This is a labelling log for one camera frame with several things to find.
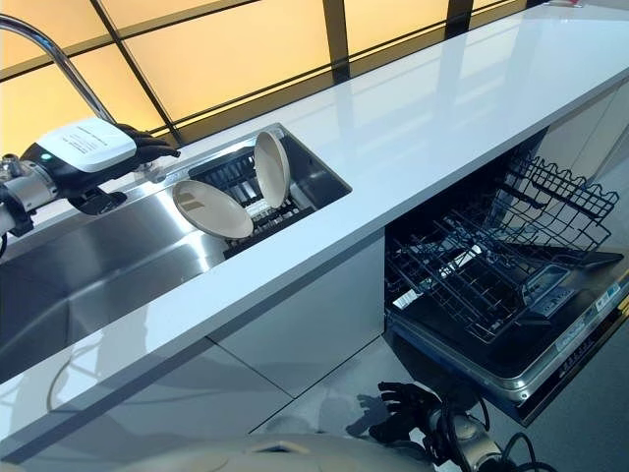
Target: open dishwasher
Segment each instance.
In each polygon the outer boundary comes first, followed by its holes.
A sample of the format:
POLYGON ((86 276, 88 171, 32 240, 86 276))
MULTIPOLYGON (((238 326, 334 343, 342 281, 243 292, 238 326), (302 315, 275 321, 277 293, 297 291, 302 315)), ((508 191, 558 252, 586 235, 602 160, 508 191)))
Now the open dishwasher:
POLYGON ((536 155, 543 132, 386 229, 392 329, 530 424, 624 321, 617 193, 536 155))

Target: plate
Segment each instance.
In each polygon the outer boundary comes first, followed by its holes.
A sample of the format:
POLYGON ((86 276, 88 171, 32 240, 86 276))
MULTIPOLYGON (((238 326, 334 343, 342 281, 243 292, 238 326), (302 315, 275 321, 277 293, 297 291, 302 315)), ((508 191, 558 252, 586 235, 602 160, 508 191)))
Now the plate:
POLYGON ((254 223, 245 209, 211 185, 196 180, 177 182, 173 201, 188 221, 213 236, 240 239, 254 232, 254 223))
POLYGON ((273 208, 281 207, 288 196, 291 172, 284 146, 266 131, 257 135, 254 166, 264 199, 273 208))

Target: white cabinet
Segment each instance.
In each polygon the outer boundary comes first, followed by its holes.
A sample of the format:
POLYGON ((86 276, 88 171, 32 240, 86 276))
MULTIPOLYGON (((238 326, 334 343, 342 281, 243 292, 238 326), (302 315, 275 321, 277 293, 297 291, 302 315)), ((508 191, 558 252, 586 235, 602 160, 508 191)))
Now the white cabinet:
POLYGON ((210 337, 297 396, 382 333, 383 280, 379 231, 277 294, 244 326, 210 337))
POLYGON ((29 472, 111 470, 172 448, 246 435, 290 401, 211 341, 200 344, 201 354, 22 465, 29 472))
POLYGON ((573 175, 594 176, 629 125, 629 81, 550 126, 538 154, 573 175))

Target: dishwasher rack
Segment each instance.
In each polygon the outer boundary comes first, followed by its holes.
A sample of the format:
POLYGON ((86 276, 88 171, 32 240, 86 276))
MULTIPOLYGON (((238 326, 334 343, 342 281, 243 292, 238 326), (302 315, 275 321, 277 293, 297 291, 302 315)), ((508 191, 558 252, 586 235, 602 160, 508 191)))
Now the dishwasher rack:
POLYGON ((616 192, 527 156, 512 159, 495 194, 471 204, 466 215, 529 259, 583 266, 609 237, 601 223, 618 200, 616 192))
POLYGON ((618 200, 539 157, 513 158, 493 192, 388 238, 388 301, 429 297, 486 344, 514 323, 546 323, 575 294, 560 285, 571 268, 609 237, 601 223, 618 200))
POLYGON ((229 248, 223 253, 229 259, 257 242, 313 213, 315 209, 288 195, 279 208, 263 199, 254 167, 254 147, 243 147, 228 162, 214 166, 201 165, 190 171, 190 178, 216 187, 238 202, 251 216, 254 232, 243 239, 226 240, 229 248))

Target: kitchen counter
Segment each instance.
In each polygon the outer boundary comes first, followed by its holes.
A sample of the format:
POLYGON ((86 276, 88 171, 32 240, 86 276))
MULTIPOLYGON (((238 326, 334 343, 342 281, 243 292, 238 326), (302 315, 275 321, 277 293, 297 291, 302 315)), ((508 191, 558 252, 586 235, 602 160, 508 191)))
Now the kitchen counter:
POLYGON ((279 122, 353 191, 0 384, 0 452, 52 430, 625 80, 628 43, 629 10, 541 5, 184 147, 182 158, 192 158, 279 122))

